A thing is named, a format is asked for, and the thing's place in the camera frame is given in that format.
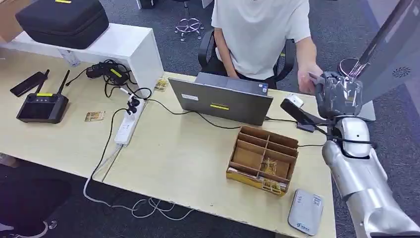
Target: black chair armrest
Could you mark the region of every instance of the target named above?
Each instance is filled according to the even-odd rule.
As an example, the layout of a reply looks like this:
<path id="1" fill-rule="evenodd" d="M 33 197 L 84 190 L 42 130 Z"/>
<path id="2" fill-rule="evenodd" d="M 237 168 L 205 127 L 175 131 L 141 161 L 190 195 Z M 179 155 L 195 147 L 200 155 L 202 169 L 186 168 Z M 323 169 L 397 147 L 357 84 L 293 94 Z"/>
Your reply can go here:
<path id="1" fill-rule="evenodd" d="M 209 51 L 210 43 L 214 42 L 214 29 L 205 33 L 203 39 L 201 40 L 200 47 L 198 49 L 198 62 L 201 65 L 201 68 L 207 66 L 207 52 Z"/>
<path id="2" fill-rule="evenodd" d="M 293 70 L 293 66 L 295 65 L 295 48 L 296 45 L 293 40 L 286 40 L 286 44 L 284 45 L 284 53 L 286 55 L 284 59 L 284 67 L 280 73 L 274 77 L 275 83 L 283 80 Z"/>

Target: wooden desk surface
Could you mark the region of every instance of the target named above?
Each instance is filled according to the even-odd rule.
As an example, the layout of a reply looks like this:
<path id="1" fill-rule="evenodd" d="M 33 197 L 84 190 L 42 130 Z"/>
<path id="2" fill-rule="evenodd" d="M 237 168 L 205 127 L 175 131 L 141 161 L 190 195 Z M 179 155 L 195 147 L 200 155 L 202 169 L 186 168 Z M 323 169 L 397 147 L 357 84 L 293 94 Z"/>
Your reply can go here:
<path id="1" fill-rule="evenodd" d="M 195 77 L 165 73 L 164 77 L 195 80 Z M 270 90 L 274 97 L 268 116 L 292 119 L 280 103 L 288 92 Z M 317 115 L 315 98 L 299 95 L 303 109 Z M 182 112 L 170 85 L 152 97 L 173 112 Z M 222 126 L 241 123 L 206 116 Z M 323 144 L 325 136 L 296 129 L 290 122 L 267 121 L 263 129 L 295 138 L 300 145 Z M 321 147 L 299 149 L 289 192 L 278 197 L 260 189 L 226 179 L 236 130 L 211 126 L 195 114 L 176 116 L 156 102 L 148 102 L 134 136 L 123 148 L 104 183 L 129 191 L 174 202 L 185 207 L 221 216 L 291 237 L 308 237 L 287 222 L 293 195 L 301 188 L 324 198 L 322 222 L 316 237 L 334 238 L 335 218 L 330 170 Z"/>
<path id="2" fill-rule="evenodd" d="M 70 80 L 92 64 L 82 63 L 71 68 L 63 59 L 2 48 L 0 58 L 3 58 L 0 59 L 0 152 L 82 177 L 90 176 L 101 158 L 111 116 L 126 106 L 127 95 L 114 90 L 112 97 L 107 98 L 104 81 L 101 78 L 89 80 L 83 73 L 63 90 L 69 105 L 62 122 L 23 123 L 16 119 L 16 115 L 26 94 L 17 98 L 10 93 L 12 87 L 37 71 L 50 69 L 41 92 L 55 93 L 68 69 L 71 70 Z M 85 122 L 86 113 L 95 111 L 105 111 L 105 119 Z M 118 130 L 122 114 L 116 116 L 114 131 Z M 114 144 L 110 143 L 108 151 L 113 149 Z M 102 180 L 108 168 L 104 166 L 98 171 L 95 179 Z"/>

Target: person's hand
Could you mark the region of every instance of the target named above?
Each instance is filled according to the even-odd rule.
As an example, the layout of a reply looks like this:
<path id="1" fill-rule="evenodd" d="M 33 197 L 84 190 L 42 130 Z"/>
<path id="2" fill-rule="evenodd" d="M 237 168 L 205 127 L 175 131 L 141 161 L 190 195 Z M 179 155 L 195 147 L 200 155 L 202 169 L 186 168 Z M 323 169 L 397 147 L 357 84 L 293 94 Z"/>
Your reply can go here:
<path id="1" fill-rule="evenodd" d="M 233 71 L 233 72 L 227 72 L 227 76 L 229 76 L 229 77 L 231 77 L 231 78 L 238 78 L 238 79 L 239 79 L 239 76 L 238 76 L 238 74 L 236 73 L 236 71 Z"/>
<path id="2" fill-rule="evenodd" d="M 299 90 L 303 93 L 315 93 L 315 85 L 309 76 L 309 72 L 321 76 L 322 69 L 316 63 L 304 64 L 299 66 L 298 83 Z"/>

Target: white power strip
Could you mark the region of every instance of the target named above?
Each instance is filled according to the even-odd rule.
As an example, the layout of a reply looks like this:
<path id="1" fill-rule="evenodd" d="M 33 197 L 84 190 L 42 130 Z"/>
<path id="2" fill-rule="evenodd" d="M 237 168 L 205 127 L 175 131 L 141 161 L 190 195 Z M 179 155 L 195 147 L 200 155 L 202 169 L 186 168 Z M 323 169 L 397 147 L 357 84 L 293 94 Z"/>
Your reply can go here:
<path id="1" fill-rule="evenodd" d="M 115 143 L 123 145 L 124 147 L 130 143 L 131 137 L 133 136 L 134 129 L 136 128 L 137 122 L 139 121 L 140 115 L 143 111 L 145 101 L 138 99 L 140 104 L 136 106 L 137 112 L 129 115 L 127 112 L 124 114 L 124 120 L 119 126 L 117 135 L 115 136 Z"/>

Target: speaker grille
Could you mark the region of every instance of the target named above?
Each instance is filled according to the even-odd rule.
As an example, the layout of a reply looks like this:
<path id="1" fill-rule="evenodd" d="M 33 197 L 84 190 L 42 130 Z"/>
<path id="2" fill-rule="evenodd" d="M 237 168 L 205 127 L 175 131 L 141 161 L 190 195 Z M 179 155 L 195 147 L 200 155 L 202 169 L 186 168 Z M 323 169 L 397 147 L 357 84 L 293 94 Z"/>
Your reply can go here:
<path id="1" fill-rule="evenodd" d="M 411 69 L 410 68 L 408 68 L 408 67 L 399 67 L 399 68 L 396 68 L 392 72 L 392 76 L 394 76 L 394 78 L 402 78 L 402 77 L 406 77 L 410 73 L 411 73 Z"/>

